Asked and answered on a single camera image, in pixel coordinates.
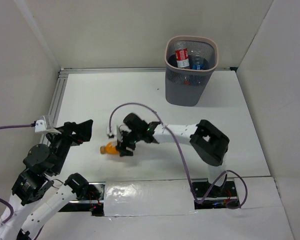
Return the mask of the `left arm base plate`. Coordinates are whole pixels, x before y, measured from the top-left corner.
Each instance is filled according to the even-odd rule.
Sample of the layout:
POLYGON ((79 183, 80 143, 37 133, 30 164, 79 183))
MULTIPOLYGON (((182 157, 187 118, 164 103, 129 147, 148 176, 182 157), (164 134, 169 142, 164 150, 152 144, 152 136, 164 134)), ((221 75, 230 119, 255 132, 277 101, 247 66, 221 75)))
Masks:
POLYGON ((71 200, 60 213, 90 213, 93 217, 104 216, 104 182, 90 182, 86 195, 82 199, 71 200))

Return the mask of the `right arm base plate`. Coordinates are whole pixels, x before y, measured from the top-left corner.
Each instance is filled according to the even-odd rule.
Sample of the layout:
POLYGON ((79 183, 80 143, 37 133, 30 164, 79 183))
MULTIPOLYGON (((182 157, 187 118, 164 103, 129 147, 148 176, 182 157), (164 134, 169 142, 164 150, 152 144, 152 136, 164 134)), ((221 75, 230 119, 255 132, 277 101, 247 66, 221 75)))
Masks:
MULTIPOLYGON (((201 200, 207 192, 210 184, 208 181, 194 181, 192 183, 196 197, 201 200)), ((194 201, 195 210, 208 210, 208 209, 225 209, 227 207, 235 208, 240 204, 236 185, 233 180, 227 180, 222 187, 214 186, 204 202, 198 204, 194 201)))

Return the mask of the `orange juice bottle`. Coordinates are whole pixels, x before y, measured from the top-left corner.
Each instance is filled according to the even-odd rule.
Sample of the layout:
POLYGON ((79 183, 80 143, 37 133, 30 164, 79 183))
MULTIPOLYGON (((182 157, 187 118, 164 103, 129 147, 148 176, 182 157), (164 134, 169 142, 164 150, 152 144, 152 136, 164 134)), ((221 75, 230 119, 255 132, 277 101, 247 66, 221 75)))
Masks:
POLYGON ((111 141, 107 145, 102 145, 99 149, 102 155, 119 155, 120 152, 117 150, 117 142, 111 141))

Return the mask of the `blue label clear bottle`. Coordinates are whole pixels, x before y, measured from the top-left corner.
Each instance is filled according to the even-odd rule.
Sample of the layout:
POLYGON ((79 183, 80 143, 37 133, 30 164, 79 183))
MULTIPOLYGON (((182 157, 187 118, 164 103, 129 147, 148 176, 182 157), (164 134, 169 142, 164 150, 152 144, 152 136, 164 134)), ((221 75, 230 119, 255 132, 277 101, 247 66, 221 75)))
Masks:
POLYGON ((191 69, 192 70, 204 70, 205 69, 205 58, 203 51, 192 50, 190 52, 191 69))

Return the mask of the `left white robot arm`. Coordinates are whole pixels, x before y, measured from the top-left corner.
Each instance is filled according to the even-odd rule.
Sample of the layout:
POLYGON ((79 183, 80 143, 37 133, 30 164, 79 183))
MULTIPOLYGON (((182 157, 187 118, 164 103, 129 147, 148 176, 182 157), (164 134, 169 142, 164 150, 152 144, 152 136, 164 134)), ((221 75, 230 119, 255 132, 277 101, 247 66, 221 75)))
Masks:
POLYGON ((65 122, 53 127, 45 117, 27 124, 36 133, 45 134, 49 144, 34 145, 23 160, 25 170, 17 177, 9 201, 0 217, 0 240, 34 240, 43 226, 68 202, 82 200, 89 193, 89 182, 79 173, 71 174, 56 193, 39 208, 36 206, 54 185, 51 177, 61 173, 72 146, 89 142, 93 120, 65 122))

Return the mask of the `red label red cap bottle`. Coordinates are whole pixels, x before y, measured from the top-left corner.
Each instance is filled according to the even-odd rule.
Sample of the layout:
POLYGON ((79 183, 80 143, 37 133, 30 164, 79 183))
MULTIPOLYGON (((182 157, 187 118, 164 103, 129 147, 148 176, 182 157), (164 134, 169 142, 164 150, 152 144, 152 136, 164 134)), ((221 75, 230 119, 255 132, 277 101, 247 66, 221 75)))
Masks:
POLYGON ((174 53, 177 67, 181 69, 190 69, 188 47, 185 41, 177 41, 174 44, 174 53))

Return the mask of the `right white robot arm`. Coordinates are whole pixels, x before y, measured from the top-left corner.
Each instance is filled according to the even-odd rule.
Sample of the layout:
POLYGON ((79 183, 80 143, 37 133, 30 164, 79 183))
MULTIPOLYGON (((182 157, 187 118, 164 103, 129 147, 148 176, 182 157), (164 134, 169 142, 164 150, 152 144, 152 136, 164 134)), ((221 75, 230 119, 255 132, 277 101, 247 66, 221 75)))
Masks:
POLYGON ((197 124, 164 125, 159 121, 147 123, 135 113, 128 114, 124 120, 128 130, 117 130, 116 150, 121 157, 132 156, 136 143, 147 144, 174 143, 189 145, 208 165, 208 190, 213 196, 220 196, 226 189, 227 176, 224 157, 229 149, 229 138, 208 120, 197 124))

